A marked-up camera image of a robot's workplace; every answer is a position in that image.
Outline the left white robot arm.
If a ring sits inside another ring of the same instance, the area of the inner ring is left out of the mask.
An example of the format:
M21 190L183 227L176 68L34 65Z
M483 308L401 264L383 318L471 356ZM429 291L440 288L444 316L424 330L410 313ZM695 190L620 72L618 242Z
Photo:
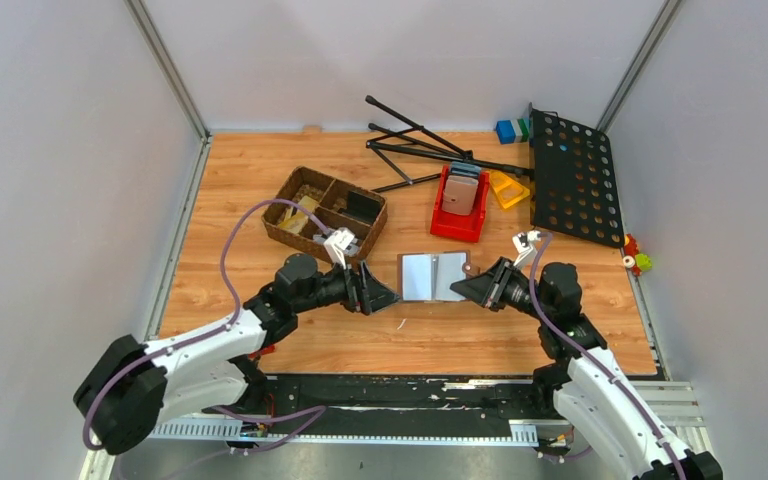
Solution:
M230 405L256 412L267 389L240 364L294 332L299 314L341 305L371 315L400 299L363 261L321 272L314 257L294 254L272 282L211 324L165 340L140 343L126 334L112 341L73 396L83 443L119 455L186 414Z

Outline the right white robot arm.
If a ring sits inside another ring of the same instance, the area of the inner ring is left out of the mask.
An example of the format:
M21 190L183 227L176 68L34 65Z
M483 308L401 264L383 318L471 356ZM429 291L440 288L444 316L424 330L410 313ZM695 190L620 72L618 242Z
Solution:
M583 312L574 265L548 263L533 279L500 258L451 289L488 310L510 307L539 320L541 346L552 362L533 373L532 406L544 417L567 420L618 478L723 478L714 456L679 438L629 382Z

